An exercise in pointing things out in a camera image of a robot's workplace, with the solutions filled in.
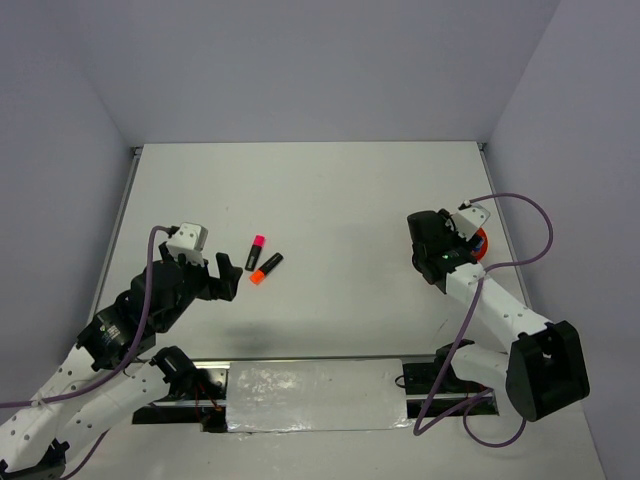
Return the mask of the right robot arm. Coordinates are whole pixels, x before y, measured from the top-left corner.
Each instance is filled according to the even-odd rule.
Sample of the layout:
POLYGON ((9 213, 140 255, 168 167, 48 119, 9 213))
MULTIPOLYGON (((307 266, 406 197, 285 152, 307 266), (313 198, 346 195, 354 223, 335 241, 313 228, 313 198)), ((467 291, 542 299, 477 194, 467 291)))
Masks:
POLYGON ((408 216, 412 264, 424 280, 467 307, 499 341, 492 351, 464 338, 438 350, 436 383, 457 391, 467 381, 502 391, 512 408, 538 421, 590 393, 577 329, 554 323, 503 288, 474 254, 486 209, 473 205, 455 213, 441 209, 408 216))

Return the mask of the small blue cap bottle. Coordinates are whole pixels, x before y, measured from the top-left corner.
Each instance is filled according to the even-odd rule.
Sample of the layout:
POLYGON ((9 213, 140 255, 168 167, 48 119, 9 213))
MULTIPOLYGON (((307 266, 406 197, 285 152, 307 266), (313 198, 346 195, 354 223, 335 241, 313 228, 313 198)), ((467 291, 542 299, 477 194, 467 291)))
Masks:
POLYGON ((475 255, 479 255, 480 252, 483 250, 484 246, 485 246, 485 240, 483 238, 481 238, 479 240, 479 242, 477 243, 477 245, 474 247, 473 253, 475 255))

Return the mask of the pink black highlighter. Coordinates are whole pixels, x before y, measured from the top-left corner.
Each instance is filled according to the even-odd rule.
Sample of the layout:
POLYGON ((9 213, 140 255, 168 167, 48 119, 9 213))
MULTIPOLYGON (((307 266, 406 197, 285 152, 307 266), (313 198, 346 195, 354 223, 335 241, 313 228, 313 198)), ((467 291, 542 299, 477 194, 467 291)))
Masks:
POLYGON ((246 271, 253 272, 256 269, 264 244, 265 237, 263 235, 256 235, 254 237, 244 266, 246 271))

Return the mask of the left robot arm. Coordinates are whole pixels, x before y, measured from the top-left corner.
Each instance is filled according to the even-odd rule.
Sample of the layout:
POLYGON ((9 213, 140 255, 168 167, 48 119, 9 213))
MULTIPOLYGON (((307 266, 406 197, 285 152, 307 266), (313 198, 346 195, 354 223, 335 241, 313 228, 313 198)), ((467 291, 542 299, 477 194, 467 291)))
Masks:
POLYGON ((166 397, 216 402, 220 385, 178 347, 163 347, 139 369, 127 367, 156 344, 196 300, 232 301, 242 275, 224 253, 210 275, 200 247, 163 242, 160 257, 94 315, 65 361, 1 427, 4 479, 67 479, 66 465, 88 443, 144 406, 166 397))

